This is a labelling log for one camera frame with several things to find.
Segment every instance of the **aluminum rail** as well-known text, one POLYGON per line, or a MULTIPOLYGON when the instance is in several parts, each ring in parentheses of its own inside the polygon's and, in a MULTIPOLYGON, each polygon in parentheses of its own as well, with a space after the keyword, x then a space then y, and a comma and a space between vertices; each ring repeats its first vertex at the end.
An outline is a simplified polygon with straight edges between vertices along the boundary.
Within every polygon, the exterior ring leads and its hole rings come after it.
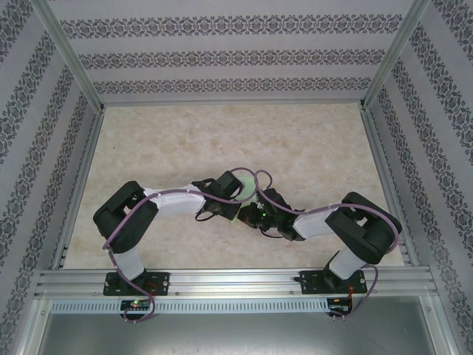
MULTIPOLYGON (((303 295, 294 281, 302 270, 320 268, 222 269, 222 270, 154 270, 170 273, 168 296, 156 298, 288 298, 343 297, 303 295)), ((73 300, 112 298, 104 296, 105 276, 113 270, 42 271, 35 291, 37 300, 73 300)), ((374 271, 364 270, 370 287, 374 271)), ((436 295, 437 288, 427 266, 390 266, 379 268, 373 297, 436 295)))

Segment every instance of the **aluminum frame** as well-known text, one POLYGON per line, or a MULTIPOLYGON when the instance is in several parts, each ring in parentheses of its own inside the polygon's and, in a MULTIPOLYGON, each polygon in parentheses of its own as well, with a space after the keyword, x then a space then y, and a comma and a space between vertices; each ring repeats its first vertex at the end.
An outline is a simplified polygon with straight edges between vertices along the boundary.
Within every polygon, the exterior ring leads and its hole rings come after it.
POLYGON ((103 107, 103 102, 98 95, 92 80, 90 80, 87 71, 84 69, 81 60, 67 38, 64 28, 61 26, 61 23, 52 11, 49 2, 47 0, 31 0, 30 3, 43 22, 43 25, 46 27, 47 32, 53 39, 54 44, 58 48, 58 51, 62 55, 67 66, 70 68, 75 80, 77 80, 79 86, 84 92, 84 95, 87 97, 94 113, 100 112, 103 107))
POLYGON ((404 20, 402 21, 399 30, 395 34, 389 49, 386 51, 386 55, 381 61, 379 68, 376 70, 375 76, 371 80, 366 94, 362 99, 364 102, 364 108, 370 108, 373 102, 376 101, 376 96, 378 96, 378 93, 383 87, 391 69, 394 67, 395 62, 401 55, 403 48, 408 42, 409 37, 412 35, 412 32, 417 26, 429 3, 429 0, 413 0, 411 7, 404 16, 404 20))
MULTIPOLYGON (((381 154, 381 146, 369 112, 360 107, 360 114, 367 133, 372 156, 381 180, 384 195, 390 213, 395 215, 403 224, 400 250, 404 262, 411 266, 380 267, 378 284, 371 297, 419 297, 423 315, 429 328, 437 354, 458 354, 453 334, 447 321, 438 291, 429 267, 418 266, 419 262, 412 246, 395 194, 387 163, 381 154)), ((61 244, 66 245, 72 235, 75 216, 84 190, 87 172, 92 162, 95 144, 100 134, 101 120, 95 127, 94 139, 88 151, 87 164, 81 174, 81 182, 74 204, 67 218, 65 235, 61 244)), ((62 248, 55 258, 55 267, 59 267, 62 248)), ((310 298, 343 297, 344 294, 333 295, 303 295, 300 285, 293 280, 301 270, 313 268, 275 268, 275 269, 233 269, 233 270, 150 270, 165 271, 171 274, 169 295, 155 297, 157 301, 176 303, 183 300, 207 300, 209 303, 218 300, 256 299, 256 300, 308 300, 310 298)), ((24 327, 16 354, 37 354, 41 341, 47 329, 47 318, 55 300, 105 300, 129 299, 130 297, 105 297, 102 293, 105 275, 111 270, 52 270, 42 271, 35 290, 32 308, 24 327)), ((374 272, 365 270, 367 286, 372 285, 374 272)))

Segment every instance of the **wire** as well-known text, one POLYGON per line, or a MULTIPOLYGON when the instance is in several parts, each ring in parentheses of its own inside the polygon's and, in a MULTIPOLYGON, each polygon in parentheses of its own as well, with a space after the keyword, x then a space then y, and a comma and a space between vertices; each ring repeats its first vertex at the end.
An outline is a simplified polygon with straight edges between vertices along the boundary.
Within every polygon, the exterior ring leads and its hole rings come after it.
POLYGON ((334 205, 329 205, 329 206, 325 206, 325 207, 319 207, 318 209, 311 209, 310 211, 306 211, 306 212, 299 212, 299 211, 294 211, 292 209, 288 209, 287 207, 284 207, 282 205, 280 205, 279 203, 277 202, 274 202, 272 201, 268 196, 265 195, 265 193, 262 191, 261 187, 259 186, 258 184, 258 174, 260 173, 264 173, 266 175, 269 175, 269 172, 267 172, 266 170, 257 170, 255 173, 254 173, 254 182, 255 182, 255 186, 256 186, 256 190, 258 191, 258 193, 261 194, 261 196, 263 196, 263 198, 269 202, 270 204, 272 204, 273 206, 277 207, 278 209, 281 209, 283 211, 286 211, 288 213, 292 213, 292 214, 297 214, 297 215, 302 215, 302 214, 317 214, 317 213, 322 213, 322 212, 325 212, 325 211, 330 211, 331 209, 339 209, 341 207, 349 207, 349 208, 352 208, 352 209, 361 209, 363 211, 366 211, 366 212, 369 212, 371 214, 374 214, 375 216, 378 216, 380 217, 384 222, 387 223, 387 225, 389 227, 391 227, 392 229, 392 232, 394 233, 394 241, 392 242, 391 246, 389 247, 389 250, 386 252, 386 254, 390 253, 391 251, 394 250, 394 248, 396 246, 398 246, 399 244, 399 232, 398 232, 398 229, 395 227, 394 223, 391 222, 391 220, 385 216, 384 214, 380 213, 379 211, 376 211, 375 209, 372 209, 370 207, 367 207, 367 206, 363 206, 363 205, 358 205, 357 203, 336 203, 334 205))
POLYGON ((263 230, 261 230, 261 229, 260 229, 259 231, 261 232, 261 234, 263 234, 265 237, 268 237, 268 238, 274 238, 274 239, 284 238, 282 235, 277 236, 277 235, 269 235, 269 234, 266 234, 266 233, 264 233, 263 230))
POLYGON ((109 257, 110 257, 110 260, 112 261, 112 264, 113 266, 115 267, 115 270, 117 270, 117 274, 118 276, 120 276, 123 281, 125 281, 126 283, 128 283, 131 287, 133 287, 135 290, 137 290, 138 292, 141 292, 142 294, 144 294, 145 296, 148 297, 149 299, 149 302, 152 304, 152 309, 151 311, 148 313, 148 314, 145 314, 144 316, 142 316, 140 319, 128 319, 126 318, 126 314, 128 313, 129 310, 131 310, 131 308, 127 308, 125 310, 125 312, 123 313, 123 318, 125 319, 125 322, 126 323, 129 323, 129 322, 132 322, 132 323, 141 323, 141 322, 144 322, 145 320, 149 319, 152 317, 154 311, 156 311, 156 302, 154 301, 154 298, 152 295, 150 295, 148 292, 146 292, 145 290, 143 290, 141 287, 135 285, 128 277, 125 276, 125 274, 120 270, 120 268, 118 267, 118 264, 117 264, 117 260, 115 259, 115 256, 113 255, 113 251, 111 249, 108 250, 109 252, 109 257))
POLYGON ((367 294, 364 295, 363 299, 359 302, 358 305, 356 305, 355 309, 353 309, 353 311, 351 311, 349 314, 343 315, 340 312, 330 310, 330 312, 334 313, 339 319, 341 319, 341 318, 348 319, 350 317, 353 317, 355 314, 357 314, 360 311, 360 309, 363 307, 363 305, 366 303, 366 301, 368 300, 368 297, 371 295, 371 293, 373 292, 373 290, 376 287, 376 283, 378 282, 378 277, 379 277, 378 268, 374 265, 371 265, 371 264, 366 264, 362 268, 373 268, 375 270, 375 279, 372 281, 371 287, 368 290, 367 294))
POLYGON ((203 212, 203 213, 197 213, 197 214, 195 215, 195 220, 196 220, 197 222, 205 222, 205 221, 211 220, 212 218, 214 218, 215 216, 217 216, 215 213, 212 213, 210 216, 208 216, 208 217, 206 217, 206 218, 203 218, 202 220, 198 220, 197 218, 198 218, 201 214, 204 214, 204 213, 205 213, 205 212, 203 212))
POLYGON ((348 284, 348 299, 350 300, 348 307, 351 307, 353 305, 353 286, 351 283, 348 284))
MULTIPOLYGON (((134 320, 130 320, 130 319, 127 319, 126 318, 126 312, 125 314, 123 315, 123 317, 125 318, 125 321, 127 322, 142 322, 144 320, 147 320, 155 311, 156 307, 155 307, 155 302, 154 302, 154 299, 153 297, 146 291, 144 291, 142 288, 139 288, 138 286, 136 286, 131 280, 127 279, 125 277, 125 275, 123 274, 123 272, 120 270, 120 268, 118 267, 116 261, 115 261, 115 258, 113 257, 113 253, 112 251, 110 250, 110 243, 117 237, 118 233, 121 231, 121 229, 123 228, 123 226, 125 226, 125 224, 128 222, 128 220, 132 217, 132 215, 144 204, 146 203, 147 201, 155 198, 155 197, 159 197, 159 196, 162 196, 162 195, 168 195, 168 194, 174 194, 174 193, 182 193, 182 194, 193 194, 193 195, 199 195, 199 196, 204 196, 204 197, 208 197, 208 198, 211 198, 215 201, 219 201, 219 202, 223 202, 223 203, 229 203, 229 204, 240 204, 240 203, 244 203, 244 202, 247 202, 249 200, 251 200, 253 198, 253 196, 258 192, 261 194, 261 196, 263 196, 264 199, 266 199, 267 202, 271 203, 272 205, 274 205, 275 207, 283 210, 283 211, 286 211, 288 213, 292 213, 292 214, 296 214, 296 215, 301 215, 301 214, 316 214, 316 213, 321 213, 321 212, 325 212, 325 211, 329 211, 331 209, 337 209, 337 208, 341 208, 341 207, 349 207, 349 208, 354 208, 354 209, 361 209, 361 210, 364 210, 364 211, 367 211, 369 213, 372 213, 378 217, 380 217, 382 220, 384 220, 389 227, 391 227, 393 233, 394 233, 394 236, 395 236, 395 239, 394 239, 394 242, 392 242, 392 245, 390 247, 390 249, 388 250, 387 253, 391 252, 396 246, 397 244, 399 243, 399 233, 398 233, 398 230, 396 229, 396 227, 394 226, 394 224, 391 222, 391 220, 386 217, 384 214, 380 213, 379 211, 376 211, 375 209, 371 209, 370 207, 366 207, 366 206, 362 206, 362 205, 358 205, 358 204, 355 204, 355 203, 337 203, 335 205, 330 205, 330 206, 325 206, 325 207, 321 207, 321 208, 318 208, 318 209, 313 209, 313 210, 310 210, 308 212, 300 212, 300 211, 294 211, 292 209, 288 209, 284 206, 281 206, 280 204, 278 204, 277 202, 274 202, 272 201, 268 196, 265 195, 265 193, 262 191, 261 189, 261 186, 259 186, 259 181, 258 181, 258 174, 266 174, 268 177, 269 177, 269 184, 266 186, 266 189, 269 189, 271 187, 271 185, 273 184, 273 177, 271 176, 271 174, 269 172, 267 172, 266 170, 263 170, 263 169, 260 169, 260 170, 257 170, 256 172, 253 172, 252 170, 248 169, 248 168, 245 168, 245 167, 238 167, 238 168, 235 168, 235 169, 232 169, 230 172, 235 172, 235 171, 239 171, 239 170, 242 170, 242 171, 246 171, 246 172, 249 172, 251 175, 253 175, 253 178, 254 178, 254 182, 255 182, 255 189, 253 190, 253 192, 245 199, 243 200, 238 200, 238 201, 235 201, 235 200, 224 200, 222 198, 219 198, 219 197, 216 197, 216 196, 213 196, 213 195, 210 195, 210 194, 207 194, 205 192, 201 192, 201 191, 195 191, 195 190, 188 190, 188 189, 170 189, 170 190, 165 190, 165 191, 161 191, 161 192, 156 192, 154 194, 151 194, 149 196, 146 196, 145 198, 143 198, 140 202, 138 202, 135 207, 133 207, 130 212, 122 219, 122 221, 118 224, 117 228, 115 228, 115 230, 112 232, 112 234, 107 238, 106 242, 104 243, 104 245, 102 246, 102 249, 103 250, 108 250, 109 251, 109 256, 110 256, 110 259, 112 260, 112 263, 114 264, 114 267, 115 269, 117 270, 117 273, 118 275, 120 275, 120 277, 126 282, 128 283, 131 287, 133 287, 134 289, 138 290, 139 292, 143 293, 145 296, 147 296, 150 300, 150 302, 153 304, 153 309, 152 311, 147 314, 146 316, 140 318, 140 319, 137 319, 136 321, 134 320)), ((375 280, 373 282, 373 285, 371 287, 371 289, 367 292, 367 295, 365 296, 365 298, 358 304, 358 306, 355 308, 355 310, 350 313, 350 314, 354 314, 361 305, 364 304, 364 302, 366 301, 366 299, 368 298, 368 296, 371 294, 373 288, 374 288, 374 285, 376 284, 376 281, 378 280, 378 269, 375 267, 375 266, 372 266, 374 269, 375 269, 375 280)))

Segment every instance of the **black cable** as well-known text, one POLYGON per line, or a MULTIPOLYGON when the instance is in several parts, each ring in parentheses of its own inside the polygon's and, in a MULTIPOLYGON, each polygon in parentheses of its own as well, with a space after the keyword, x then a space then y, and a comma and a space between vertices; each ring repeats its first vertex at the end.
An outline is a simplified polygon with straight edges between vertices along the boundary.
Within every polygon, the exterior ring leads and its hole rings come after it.
MULTIPOLYGON (((347 310, 344 311, 344 310, 341 310, 341 309, 337 309, 336 311, 334 311, 333 309, 330 309, 330 306, 329 306, 329 309, 330 311, 328 312, 328 316, 329 317, 333 317, 333 316, 336 316, 336 317, 343 317, 343 316, 347 316, 348 314, 352 313, 352 309, 353 309, 353 287, 351 285, 351 283, 348 285, 348 293, 349 293, 349 296, 347 298, 344 299, 344 301, 348 301, 350 300, 350 304, 347 307, 347 310)), ((340 307, 345 307, 345 305, 341 304, 341 305, 338 305, 338 308, 340 307)))
POLYGON ((284 238, 282 235, 281 236, 276 236, 276 235, 266 234, 266 233, 263 232, 262 229, 260 229, 259 231, 261 232, 261 234, 263 234, 265 237, 268 237, 268 238, 274 238, 274 239, 284 238))
POLYGON ((211 214, 211 215, 210 215, 209 217, 207 217, 207 218, 203 218, 202 220, 198 220, 197 218, 198 218, 201 214, 202 214, 202 213, 198 213, 198 214, 195 215, 195 220, 196 220, 197 222, 205 222, 205 221, 211 220, 212 218, 214 218, 215 216, 217 216, 216 214, 213 213, 213 214, 211 214))
POLYGON ((237 198, 243 192, 243 189, 244 189, 243 185, 240 185, 240 187, 238 188, 237 194, 235 196, 231 196, 231 198, 232 199, 237 198))

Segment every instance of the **metal base plate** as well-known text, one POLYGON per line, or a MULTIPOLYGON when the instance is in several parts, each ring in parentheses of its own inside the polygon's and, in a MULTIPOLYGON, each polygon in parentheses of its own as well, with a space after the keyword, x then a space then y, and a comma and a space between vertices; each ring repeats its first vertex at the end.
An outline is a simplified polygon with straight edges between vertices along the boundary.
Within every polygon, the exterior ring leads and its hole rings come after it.
MULTIPOLYGON (((169 289, 168 272, 149 272, 133 280, 133 283, 141 287, 152 296, 167 296, 169 289)), ((139 291, 125 283, 116 272, 109 272, 105 278, 103 287, 104 296, 143 296, 139 291)))
POLYGON ((348 280, 341 281, 336 290, 324 282, 322 270, 300 271, 299 275, 298 281, 301 283, 302 294, 348 294, 350 286, 353 287, 353 294, 366 294, 368 291, 362 270, 353 273, 348 280))

